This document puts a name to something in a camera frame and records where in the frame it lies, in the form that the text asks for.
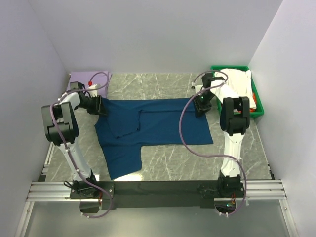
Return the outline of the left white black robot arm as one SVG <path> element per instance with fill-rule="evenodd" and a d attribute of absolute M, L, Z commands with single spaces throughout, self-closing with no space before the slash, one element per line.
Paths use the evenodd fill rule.
<path fill-rule="evenodd" d="M 82 198 L 98 198 L 102 194 L 111 198 L 111 192 L 98 184 L 78 143 L 79 127 L 74 110 L 84 108 L 91 115 L 108 114 L 101 95 L 94 97 L 91 94 L 85 95 L 86 92 L 93 90 L 92 87 L 86 89 L 81 82 L 72 82 L 70 90 L 62 95 L 57 103 L 41 108 L 41 114 L 47 140 L 59 148 L 73 173 L 72 182 L 64 181 L 64 186 Z"/>

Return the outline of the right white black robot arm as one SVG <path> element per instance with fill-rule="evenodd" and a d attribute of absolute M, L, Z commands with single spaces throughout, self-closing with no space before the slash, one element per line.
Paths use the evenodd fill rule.
<path fill-rule="evenodd" d="M 211 99 L 216 97 L 222 104 L 220 127 L 224 133 L 224 154 L 226 157 L 220 169 L 217 193 L 228 197 L 231 193 L 242 191 L 240 167 L 241 145 L 246 130 L 250 125 L 250 101 L 246 96 L 240 96 L 226 81 L 228 75 L 221 73 L 216 77 L 211 71 L 200 74 L 202 85 L 192 88 L 197 96 L 193 99 L 196 117 L 201 117 L 212 108 Z"/>

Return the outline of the blue t shirt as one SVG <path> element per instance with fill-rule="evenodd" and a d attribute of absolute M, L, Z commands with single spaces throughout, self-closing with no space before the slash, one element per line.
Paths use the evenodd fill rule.
<path fill-rule="evenodd" d="M 188 98 L 109 100 L 95 124 L 111 179 L 141 170 L 142 146 L 213 144 L 205 115 L 196 117 Z"/>

